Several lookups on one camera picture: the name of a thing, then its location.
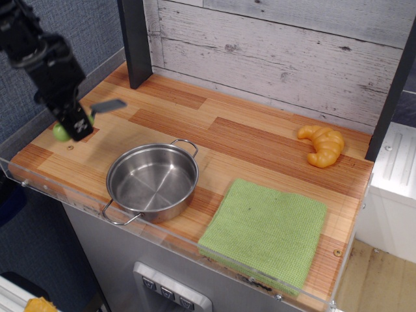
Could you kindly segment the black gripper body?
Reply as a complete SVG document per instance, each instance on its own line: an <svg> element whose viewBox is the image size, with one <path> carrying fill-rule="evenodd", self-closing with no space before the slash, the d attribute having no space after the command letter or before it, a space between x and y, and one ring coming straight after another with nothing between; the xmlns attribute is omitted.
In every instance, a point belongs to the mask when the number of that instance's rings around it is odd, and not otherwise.
<svg viewBox="0 0 416 312"><path fill-rule="evenodd" d="M85 74L68 41L57 34L39 37L40 51L26 61L25 71L38 91L35 101L48 107L58 119L86 118L76 100Z"/></svg>

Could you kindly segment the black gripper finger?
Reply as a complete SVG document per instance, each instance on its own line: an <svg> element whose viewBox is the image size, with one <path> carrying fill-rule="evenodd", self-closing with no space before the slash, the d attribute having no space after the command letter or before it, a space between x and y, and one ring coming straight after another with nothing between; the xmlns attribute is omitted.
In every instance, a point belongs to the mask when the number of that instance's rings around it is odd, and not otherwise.
<svg viewBox="0 0 416 312"><path fill-rule="evenodd" d="M57 108L57 140L78 142L93 133L94 119L88 116L79 103Z"/></svg>

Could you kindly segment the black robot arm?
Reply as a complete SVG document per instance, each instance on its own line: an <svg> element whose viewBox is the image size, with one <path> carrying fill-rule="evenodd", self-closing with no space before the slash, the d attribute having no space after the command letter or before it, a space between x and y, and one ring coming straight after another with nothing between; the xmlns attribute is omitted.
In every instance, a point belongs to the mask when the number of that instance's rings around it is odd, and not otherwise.
<svg viewBox="0 0 416 312"><path fill-rule="evenodd" d="M77 100L86 78L65 37L42 30L40 18L24 1L1 1L1 50L15 69L23 69L37 91L34 100L45 105L75 141L94 128Z"/></svg>

